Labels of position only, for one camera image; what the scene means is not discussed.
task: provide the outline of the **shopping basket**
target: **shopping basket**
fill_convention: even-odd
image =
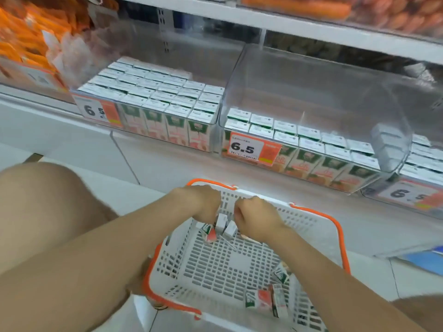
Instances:
[[[221,192],[219,212],[233,217],[238,198],[259,196],[273,204],[287,225],[308,243],[350,272],[340,224],[332,217],[258,195],[238,187],[204,179],[188,185],[209,184]],[[196,221],[188,219],[158,245],[144,278],[144,290],[170,308],[191,312],[196,318],[218,317],[253,331],[327,331],[294,275],[284,285],[289,321],[245,308],[248,290],[266,289],[280,258],[266,244],[244,240],[238,233],[230,241],[205,243]]]

